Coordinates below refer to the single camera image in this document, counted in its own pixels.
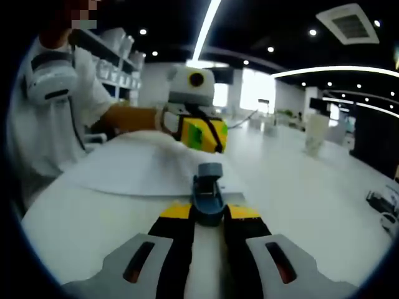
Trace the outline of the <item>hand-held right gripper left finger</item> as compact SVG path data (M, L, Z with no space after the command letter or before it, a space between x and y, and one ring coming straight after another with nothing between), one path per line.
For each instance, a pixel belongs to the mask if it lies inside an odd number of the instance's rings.
M172 204L148 233L109 253L98 273L63 291L68 298L183 298L194 232L191 204Z

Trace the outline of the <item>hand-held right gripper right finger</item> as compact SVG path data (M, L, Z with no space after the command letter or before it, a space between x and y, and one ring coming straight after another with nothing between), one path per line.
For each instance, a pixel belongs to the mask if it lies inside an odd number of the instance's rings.
M227 205L224 238L236 298L350 298L357 291L320 273L313 256L272 234L249 207Z

